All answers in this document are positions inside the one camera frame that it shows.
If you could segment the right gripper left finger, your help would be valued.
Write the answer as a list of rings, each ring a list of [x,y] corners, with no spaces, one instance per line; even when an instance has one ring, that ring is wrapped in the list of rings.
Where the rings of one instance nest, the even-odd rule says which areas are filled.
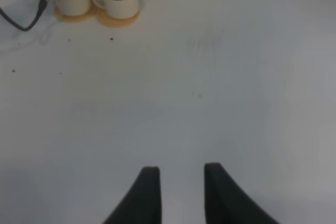
[[[144,167],[104,223],[162,223],[160,169]]]

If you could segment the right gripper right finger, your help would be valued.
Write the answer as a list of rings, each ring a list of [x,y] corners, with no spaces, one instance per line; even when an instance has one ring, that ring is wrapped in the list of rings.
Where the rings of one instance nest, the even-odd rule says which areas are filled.
[[[231,178],[220,163],[204,166],[206,223],[277,223]]]

